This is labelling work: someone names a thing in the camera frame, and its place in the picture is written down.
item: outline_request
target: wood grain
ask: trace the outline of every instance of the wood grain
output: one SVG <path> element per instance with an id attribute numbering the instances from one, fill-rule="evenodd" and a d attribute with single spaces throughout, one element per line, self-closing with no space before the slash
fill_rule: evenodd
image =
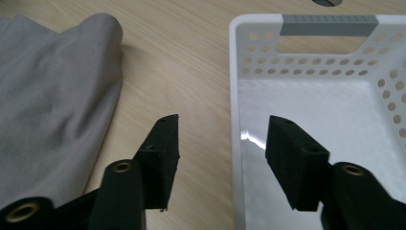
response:
<path id="1" fill-rule="evenodd" d="M 231 20 L 271 12 L 405 14 L 406 1 L 344 0 L 326 8 L 311 0 L 0 0 L 0 16 L 24 14 L 57 32 L 98 12 L 123 26 L 124 85 L 86 192 L 99 187 L 109 163 L 133 156 L 157 119 L 178 113 L 181 160 L 169 211 L 147 211 L 148 229 L 233 229 Z"/>

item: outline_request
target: basket hole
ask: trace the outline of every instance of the basket hole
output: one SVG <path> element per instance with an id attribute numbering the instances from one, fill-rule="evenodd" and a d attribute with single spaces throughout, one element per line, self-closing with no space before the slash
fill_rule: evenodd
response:
<path id="1" fill-rule="evenodd" d="M 341 64 L 341 65 L 346 65 L 346 64 L 348 64 L 349 62 L 350 62 L 350 60 L 346 58 L 346 59 L 341 60 L 341 61 L 340 61 L 340 64 Z"/>
<path id="2" fill-rule="evenodd" d="M 389 74 L 389 76 L 391 77 L 391 79 L 395 79 L 398 75 L 397 70 L 392 70 L 391 73 Z"/>
<path id="3" fill-rule="evenodd" d="M 337 7 L 343 3 L 343 0 L 312 0 L 315 4 L 322 7 Z"/>
<path id="4" fill-rule="evenodd" d="M 404 86 L 405 86 L 405 84 L 404 84 L 403 81 L 398 81 L 398 82 L 396 83 L 396 85 L 395 85 L 395 88 L 396 88 L 397 90 L 402 90 Z"/>
<path id="5" fill-rule="evenodd" d="M 257 40 L 259 38 L 259 34 L 256 32 L 250 33 L 250 40 Z"/>
<path id="6" fill-rule="evenodd" d="M 286 64 L 291 64 L 292 62 L 293 62 L 293 58 L 291 58 L 291 57 L 284 61 L 284 63 L 286 63 Z"/>
<path id="7" fill-rule="evenodd" d="M 378 81 L 378 87 L 379 88 L 382 88 L 384 85 L 385 85 L 385 80 L 381 79 L 381 80 Z"/>
<path id="8" fill-rule="evenodd" d="M 368 62 L 368 65 L 375 65 L 378 62 L 378 59 L 372 59 Z"/>
<path id="9" fill-rule="evenodd" d="M 273 59 L 271 60 L 271 62 L 272 62 L 273 64 L 278 64 L 280 61 L 281 61 L 281 60 L 280 60 L 279 58 L 277 58 L 277 57 L 275 57 L 275 58 L 273 58 Z"/>
<path id="10" fill-rule="evenodd" d="M 301 58 L 299 60 L 299 64 L 306 64 L 307 63 L 307 58 Z"/>
<path id="11" fill-rule="evenodd" d="M 339 74 L 341 74 L 341 70 L 334 70 L 332 72 L 332 75 L 334 75 L 334 76 L 339 75 Z"/>
<path id="12" fill-rule="evenodd" d="M 394 123 L 399 124 L 402 121 L 402 117 L 400 115 L 395 115 L 394 116 Z"/>
<path id="13" fill-rule="evenodd" d="M 334 58 L 330 58 L 330 59 L 328 59 L 328 60 L 326 61 L 326 64 L 327 64 L 327 65 L 330 65 L 330 64 L 334 64 L 334 62 L 335 62 L 335 59 L 334 59 Z"/>
<path id="14" fill-rule="evenodd" d="M 265 61 L 266 61 L 266 58 L 261 57 L 260 59 L 257 60 L 257 63 L 258 64 L 263 64 L 263 63 L 265 63 Z"/>
<path id="15" fill-rule="evenodd" d="M 328 73 L 328 70 L 322 70 L 322 71 L 320 71 L 320 75 L 325 75 L 326 73 Z"/>
<path id="16" fill-rule="evenodd" d="M 359 76 L 364 76 L 364 75 L 366 75 L 366 74 L 368 74 L 368 71 L 367 70 L 363 70 L 363 71 L 361 71 L 361 72 L 359 72 Z"/>
<path id="17" fill-rule="evenodd" d="M 302 73 L 301 69 L 296 69 L 295 71 L 293 71 L 293 74 L 295 74 L 295 75 L 299 75 L 301 73 Z"/>
<path id="18" fill-rule="evenodd" d="M 391 97 L 391 91 L 389 91 L 389 90 L 383 91 L 382 98 L 389 99 L 389 97 Z"/>
<path id="19" fill-rule="evenodd" d="M 391 49 L 389 47 L 382 48 L 378 51 L 379 55 L 386 55 Z"/>
<path id="20" fill-rule="evenodd" d="M 375 49 L 373 47 L 368 47 L 367 49 L 364 50 L 364 55 L 371 54 Z"/>
<path id="21" fill-rule="evenodd" d="M 346 75 L 349 76 L 349 75 L 352 75 L 353 73 L 354 73 L 353 70 L 349 70 L 349 71 L 346 72 Z"/>
<path id="22" fill-rule="evenodd" d="M 309 69 L 309 70 L 307 70 L 307 74 L 308 75 L 312 75 L 312 74 L 314 74 L 314 72 L 315 72 L 315 70 L 314 69 Z"/>
<path id="23" fill-rule="evenodd" d="M 248 52 L 254 52 L 255 51 L 255 46 L 247 46 L 247 51 Z"/>
<path id="24" fill-rule="evenodd" d="M 396 109 L 396 103 L 388 103 L 389 111 L 394 111 Z"/>
<path id="25" fill-rule="evenodd" d="M 406 137 L 406 128 L 401 128 L 399 131 L 399 136 L 405 138 Z"/>
<path id="26" fill-rule="evenodd" d="M 360 64 L 362 64 L 362 63 L 364 63 L 364 60 L 363 60 L 363 59 L 358 59 L 358 60 L 356 60 L 356 61 L 354 62 L 354 65 L 360 65 Z"/>
<path id="27" fill-rule="evenodd" d="M 315 58 L 313 60 L 313 64 L 320 64 L 322 62 L 322 60 L 320 58 Z"/>
<path id="28" fill-rule="evenodd" d="M 275 72 L 277 72 L 275 69 L 269 69 L 268 70 L 268 74 L 270 74 L 270 75 L 275 74 Z"/>
<path id="29" fill-rule="evenodd" d="M 263 53 L 269 52 L 270 50 L 271 50 L 270 46 L 262 46 L 260 48 L 260 51 L 263 52 Z"/>
<path id="30" fill-rule="evenodd" d="M 391 37 L 391 41 L 399 41 L 403 38 L 403 34 L 395 34 Z"/>
<path id="31" fill-rule="evenodd" d="M 274 33 L 272 33 L 272 32 L 266 33 L 265 37 L 268 40 L 272 40 L 274 38 Z"/>
<path id="32" fill-rule="evenodd" d="M 383 41 L 386 38 L 385 33 L 377 34 L 374 38 L 375 41 Z"/>

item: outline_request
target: white plastic basket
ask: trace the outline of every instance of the white plastic basket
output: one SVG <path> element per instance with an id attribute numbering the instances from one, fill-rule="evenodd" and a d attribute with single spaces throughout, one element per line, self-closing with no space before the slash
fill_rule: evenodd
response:
<path id="1" fill-rule="evenodd" d="M 278 54 L 281 35 L 367 38 L 348 55 Z M 292 211 L 266 162 L 271 114 L 406 202 L 406 16 L 242 15 L 230 25 L 230 68 L 236 229 L 322 229 L 321 208 Z"/>

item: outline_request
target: wooden table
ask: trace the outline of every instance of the wooden table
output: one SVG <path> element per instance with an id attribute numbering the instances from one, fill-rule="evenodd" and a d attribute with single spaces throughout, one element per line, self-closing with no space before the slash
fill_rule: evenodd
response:
<path id="1" fill-rule="evenodd" d="M 86 191 L 99 187 L 109 163 L 134 155 L 157 119 L 177 113 L 181 160 L 169 211 L 147 211 L 148 229 L 233 229 L 231 20 L 272 12 L 405 14 L 406 1 L 344 0 L 332 8 L 311 0 L 0 1 L 0 16 L 23 14 L 56 32 L 98 12 L 123 26 L 124 84 Z"/>

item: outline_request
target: folded towel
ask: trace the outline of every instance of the folded towel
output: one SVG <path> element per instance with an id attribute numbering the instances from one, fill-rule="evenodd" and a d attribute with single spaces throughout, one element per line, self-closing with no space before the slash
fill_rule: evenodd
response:
<path id="1" fill-rule="evenodd" d="M 0 18 L 0 209 L 83 193 L 120 95 L 122 38 L 105 13 L 61 34 Z"/>

